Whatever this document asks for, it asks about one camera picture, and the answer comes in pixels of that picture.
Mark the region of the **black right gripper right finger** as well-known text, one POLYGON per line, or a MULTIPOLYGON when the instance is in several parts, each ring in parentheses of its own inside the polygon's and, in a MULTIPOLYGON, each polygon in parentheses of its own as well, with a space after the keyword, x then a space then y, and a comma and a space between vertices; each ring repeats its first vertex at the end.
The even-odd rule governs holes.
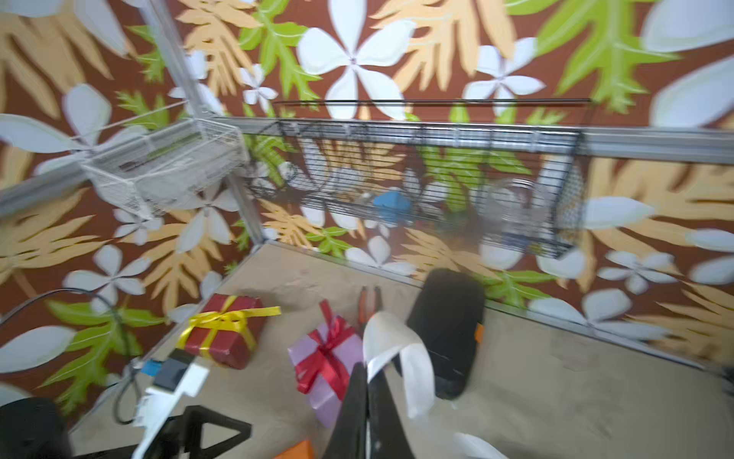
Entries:
POLYGON ((383 372, 367 386, 366 457, 414 459, 389 384, 383 372))

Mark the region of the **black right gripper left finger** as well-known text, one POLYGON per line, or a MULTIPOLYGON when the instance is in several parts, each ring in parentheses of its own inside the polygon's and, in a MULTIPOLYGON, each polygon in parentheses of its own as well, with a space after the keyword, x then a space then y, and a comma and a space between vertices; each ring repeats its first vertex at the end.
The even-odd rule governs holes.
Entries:
POLYGON ((367 373, 362 363, 357 363, 350 377, 323 459, 364 459, 367 442, 367 373))

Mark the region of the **orange gift box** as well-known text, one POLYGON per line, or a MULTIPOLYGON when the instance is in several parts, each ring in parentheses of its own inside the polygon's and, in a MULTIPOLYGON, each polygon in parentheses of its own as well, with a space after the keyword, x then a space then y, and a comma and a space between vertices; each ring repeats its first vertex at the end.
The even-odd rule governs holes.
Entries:
POLYGON ((282 451, 274 459, 315 459, 312 443, 304 440, 292 446, 286 451, 282 451))

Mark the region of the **white satin ribbon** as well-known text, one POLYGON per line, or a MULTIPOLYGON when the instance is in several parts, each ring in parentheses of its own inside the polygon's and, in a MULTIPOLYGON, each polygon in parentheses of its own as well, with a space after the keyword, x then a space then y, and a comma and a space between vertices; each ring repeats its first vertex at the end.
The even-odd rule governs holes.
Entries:
POLYGON ((467 458, 503 458, 485 440, 449 430, 429 417, 436 401, 435 372, 422 339, 395 315, 381 311, 367 322, 363 336, 367 381, 372 382, 388 363, 397 360, 403 374, 407 417, 431 441, 467 458))

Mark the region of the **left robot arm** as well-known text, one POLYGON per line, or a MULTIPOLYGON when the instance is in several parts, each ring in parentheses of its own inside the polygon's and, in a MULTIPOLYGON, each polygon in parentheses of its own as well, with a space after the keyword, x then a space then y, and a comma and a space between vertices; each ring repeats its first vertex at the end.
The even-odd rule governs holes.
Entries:
MULTIPOLYGON (((144 458, 217 458, 252 436, 252 425, 200 405, 166 419, 144 458), (209 447, 202 446, 204 426, 232 430, 233 436, 209 447)), ((3 458, 74 458, 71 440, 54 402, 45 398, 18 400, 1 407, 3 458)))

